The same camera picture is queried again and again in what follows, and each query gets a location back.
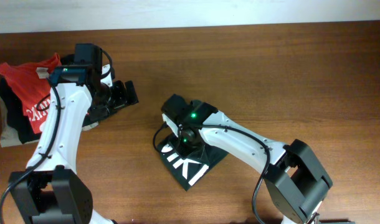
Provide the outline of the dark green t-shirt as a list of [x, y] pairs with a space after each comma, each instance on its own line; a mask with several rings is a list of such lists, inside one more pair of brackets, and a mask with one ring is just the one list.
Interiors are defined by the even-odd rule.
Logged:
[[226, 151], [218, 147], [205, 145], [200, 157], [185, 158], [173, 149], [177, 140], [174, 134], [170, 134], [156, 148], [165, 167], [185, 191], [199, 182], [228, 155]]

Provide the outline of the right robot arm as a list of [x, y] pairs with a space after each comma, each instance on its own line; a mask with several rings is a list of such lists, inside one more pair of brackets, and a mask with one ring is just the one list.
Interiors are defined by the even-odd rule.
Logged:
[[301, 140], [291, 144], [263, 137], [235, 123], [216, 107], [172, 95], [161, 107], [168, 135], [155, 149], [162, 162], [189, 190], [227, 154], [255, 169], [260, 177], [253, 192], [265, 184], [283, 223], [317, 223], [317, 210], [333, 182], [311, 147]]

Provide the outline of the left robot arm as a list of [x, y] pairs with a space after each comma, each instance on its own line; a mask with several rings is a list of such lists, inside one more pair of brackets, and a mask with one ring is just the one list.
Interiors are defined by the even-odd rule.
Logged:
[[100, 121], [139, 102], [132, 81], [102, 71], [107, 52], [95, 44], [77, 44], [74, 60], [56, 67], [47, 81], [50, 105], [40, 141], [24, 171], [10, 174], [0, 198], [11, 195], [25, 223], [110, 224], [93, 207], [88, 187], [77, 175], [77, 150], [85, 119]]

